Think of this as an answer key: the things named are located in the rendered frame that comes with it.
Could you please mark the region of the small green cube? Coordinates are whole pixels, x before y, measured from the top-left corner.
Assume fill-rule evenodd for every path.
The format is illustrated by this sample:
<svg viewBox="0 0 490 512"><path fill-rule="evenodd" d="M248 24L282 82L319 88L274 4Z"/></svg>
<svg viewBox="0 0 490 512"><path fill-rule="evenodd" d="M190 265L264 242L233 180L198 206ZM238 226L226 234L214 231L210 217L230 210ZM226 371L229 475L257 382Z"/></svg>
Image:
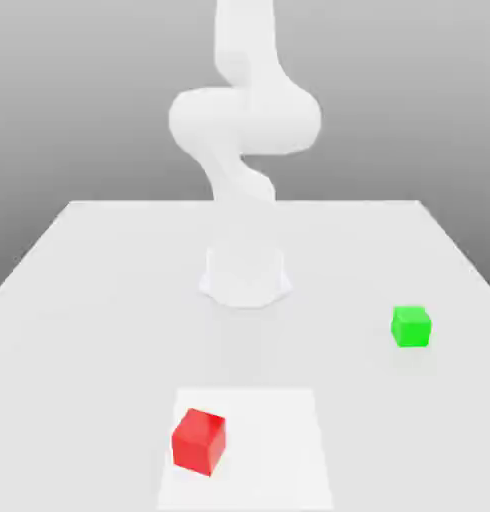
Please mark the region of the small green cube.
<svg viewBox="0 0 490 512"><path fill-rule="evenodd" d="M432 321L422 306L402 305L393 308L391 333L399 347L429 345Z"/></svg>

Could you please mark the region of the small red cube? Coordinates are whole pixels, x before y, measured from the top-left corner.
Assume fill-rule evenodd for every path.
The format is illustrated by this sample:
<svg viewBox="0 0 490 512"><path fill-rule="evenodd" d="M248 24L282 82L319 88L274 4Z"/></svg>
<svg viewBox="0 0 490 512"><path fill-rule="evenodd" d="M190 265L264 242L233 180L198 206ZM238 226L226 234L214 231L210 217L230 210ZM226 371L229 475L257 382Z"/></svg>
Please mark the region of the small red cube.
<svg viewBox="0 0 490 512"><path fill-rule="evenodd" d="M226 419L189 408L171 436L173 463L210 477L226 448Z"/></svg>

